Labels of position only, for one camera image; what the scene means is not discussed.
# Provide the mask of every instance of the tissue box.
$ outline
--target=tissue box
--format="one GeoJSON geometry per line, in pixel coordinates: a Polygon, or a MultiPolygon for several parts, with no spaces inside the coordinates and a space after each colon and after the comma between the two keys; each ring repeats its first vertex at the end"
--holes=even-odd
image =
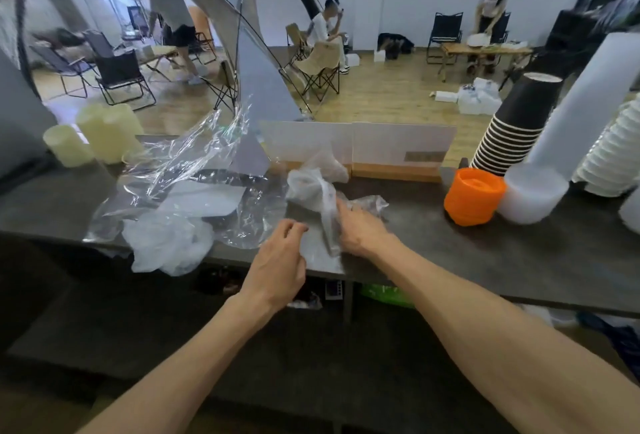
{"type": "Polygon", "coordinates": [[[349,53],[347,57],[347,66],[359,66],[360,57],[357,53],[349,53]]]}

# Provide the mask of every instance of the shoe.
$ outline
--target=shoe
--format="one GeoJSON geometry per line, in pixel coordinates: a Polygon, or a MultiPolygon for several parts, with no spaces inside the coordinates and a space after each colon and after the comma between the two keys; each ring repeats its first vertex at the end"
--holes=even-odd
{"type": "Polygon", "coordinates": [[[187,80],[188,85],[200,85],[203,83],[204,83],[204,80],[197,75],[194,75],[189,80],[187,80]]]}

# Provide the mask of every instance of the orange container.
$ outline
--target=orange container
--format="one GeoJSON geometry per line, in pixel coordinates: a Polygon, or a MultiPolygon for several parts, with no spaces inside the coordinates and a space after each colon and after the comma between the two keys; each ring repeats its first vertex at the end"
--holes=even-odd
{"type": "Polygon", "coordinates": [[[504,179],[488,171],[462,168],[444,199],[444,210],[462,227],[491,220],[507,190],[504,179]]]}

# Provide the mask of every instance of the left hand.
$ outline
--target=left hand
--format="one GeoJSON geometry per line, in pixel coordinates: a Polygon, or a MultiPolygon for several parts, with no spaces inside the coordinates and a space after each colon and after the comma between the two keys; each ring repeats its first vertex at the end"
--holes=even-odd
{"type": "Polygon", "coordinates": [[[308,226],[281,220],[262,244],[238,296],[262,302],[274,314],[289,304],[305,283],[307,261],[300,255],[300,240],[308,226]]]}

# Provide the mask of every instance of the person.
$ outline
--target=person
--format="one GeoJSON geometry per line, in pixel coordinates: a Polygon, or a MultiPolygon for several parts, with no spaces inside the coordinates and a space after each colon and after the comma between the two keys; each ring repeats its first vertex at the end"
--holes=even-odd
{"type": "Polygon", "coordinates": [[[347,58],[344,55],[344,42],[343,38],[345,33],[340,32],[340,23],[342,22],[342,16],[344,10],[338,8],[337,0],[326,0],[324,2],[324,10],[316,14],[311,20],[311,25],[307,31],[308,42],[311,46],[316,42],[334,42],[336,45],[340,45],[340,73],[348,74],[350,67],[347,66],[347,58]],[[335,26],[329,29],[329,20],[337,17],[335,26]]]}
{"type": "MultiPolygon", "coordinates": [[[[411,251],[358,206],[349,210],[338,201],[338,210],[343,250],[372,261],[404,291],[460,371],[517,430],[639,432],[640,389],[611,365],[539,318],[411,251]]],[[[306,230],[302,223],[281,221],[240,292],[80,434],[184,432],[238,350],[300,290],[306,230]]]]}
{"type": "MultiPolygon", "coordinates": [[[[493,27],[507,9],[507,0],[480,0],[476,6],[476,20],[473,33],[486,33],[492,37],[491,42],[497,43],[493,37],[493,27]]],[[[491,75],[495,72],[495,56],[489,55],[485,58],[486,65],[484,72],[491,75]]],[[[467,61],[467,74],[473,75],[477,70],[477,57],[469,56],[467,61]]]]}
{"type": "Polygon", "coordinates": [[[189,45],[196,42],[196,28],[184,0],[149,0],[151,14],[149,15],[149,34],[153,34],[158,16],[162,16],[165,25],[171,28],[171,44],[175,46],[178,55],[184,60],[190,78],[189,85],[198,85],[204,82],[199,75],[196,66],[189,58],[189,45]]]}

